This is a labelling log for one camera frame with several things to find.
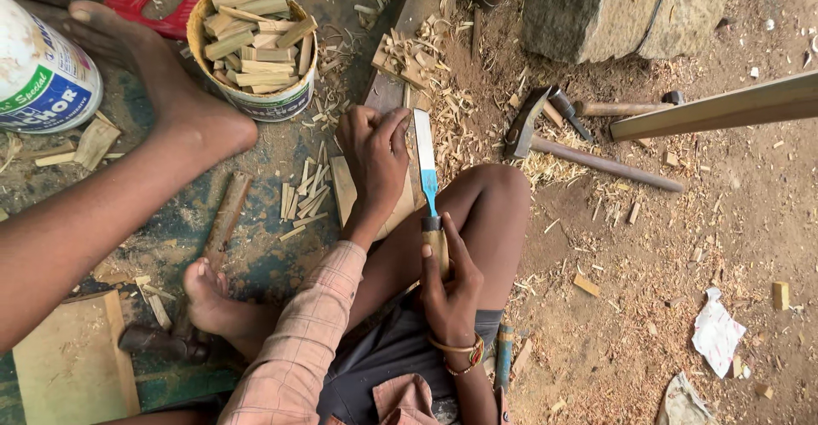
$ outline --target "hand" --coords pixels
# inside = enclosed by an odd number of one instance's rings
[[[424,244],[421,247],[421,300],[426,320],[438,342],[449,347],[470,347],[475,345],[475,314],[480,291],[483,289],[483,273],[472,262],[449,213],[445,212],[443,219],[454,280],[443,284],[432,247]],[[453,358],[460,359],[464,356],[454,355],[446,353],[446,359],[453,368],[458,369]],[[465,367],[468,366],[469,362],[466,360]]]
[[[381,115],[370,107],[354,106],[341,116],[335,136],[352,175],[357,199],[342,238],[352,239],[353,230],[365,226],[366,235],[355,241],[364,249],[392,214],[403,193],[409,153],[406,151],[406,117],[409,109],[398,108]]]

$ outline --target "chisel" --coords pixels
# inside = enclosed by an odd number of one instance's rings
[[[440,265],[440,278],[449,278],[449,248],[446,244],[443,218],[435,209],[435,196],[438,194],[438,173],[435,171],[435,150],[432,148],[432,129],[429,124],[429,113],[415,109],[415,136],[417,138],[417,157],[421,169],[421,189],[429,206],[429,216],[421,218],[421,235],[423,242],[432,246]]]

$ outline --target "hammer head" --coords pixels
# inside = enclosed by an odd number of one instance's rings
[[[678,106],[685,103],[685,96],[678,89],[674,89],[662,96],[662,102]]]
[[[531,136],[534,133],[534,119],[542,112],[542,105],[548,100],[550,87],[537,87],[531,90],[519,109],[517,118],[506,134],[506,158],[520,160],[528,156],[531,147]]]

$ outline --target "foot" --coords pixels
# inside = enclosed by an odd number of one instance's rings
[[[100,3],[76,0],[68,11],[71,40],[139,75],[154,107],[152,135],[181,138],[210,165],[253,147],[253,120],[199,89],[156,32]]]
[[[213,273],[200,257],[185,270],[182,285],[187,314],[199,330],[222,336],[247,359],[255,359],[272,334],[281,311],[272,305],[254,305],[228,298],[228,279]]]

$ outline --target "checkered sleeve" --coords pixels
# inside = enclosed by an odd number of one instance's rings
[[[219,417],[220,425],[318,423],[324,376],[349,322],[366,252],[335,243],[281,313]]]

